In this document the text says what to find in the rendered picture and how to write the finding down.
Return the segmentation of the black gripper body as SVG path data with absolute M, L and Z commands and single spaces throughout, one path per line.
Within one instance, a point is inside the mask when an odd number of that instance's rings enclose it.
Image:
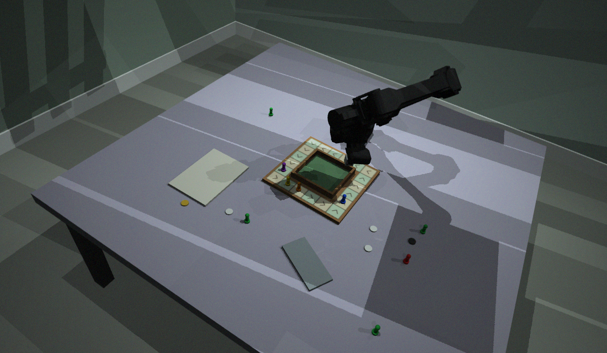
M 351 148 L 348 149 L 348 162 L 351 164 L 365 164 L 369 165 L 371 162 L 371 155 L 368 148 L 363 143 L 368 142 L 367 134 L 371 131 L 370 125 L 367 126 L 351 126 L 350 130 L 353 130 L 353 142 Z

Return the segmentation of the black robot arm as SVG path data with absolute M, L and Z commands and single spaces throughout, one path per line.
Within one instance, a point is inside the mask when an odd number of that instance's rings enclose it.
M 331 140 L 334 143 L 353 142 L 353 130 L 349 127 L 359 125 L 388 124 L 401 109 L 426 98 L 451 98 L 459 94 L 462 86 L 456 70 L 445 66 L 433 72 L 423 82 L 412 83 L 401 89 L 375 89 L 353 98 L 353 105 L 330 110 L 328 123 Z M 365 99 L 365 96 L 368 96 Z

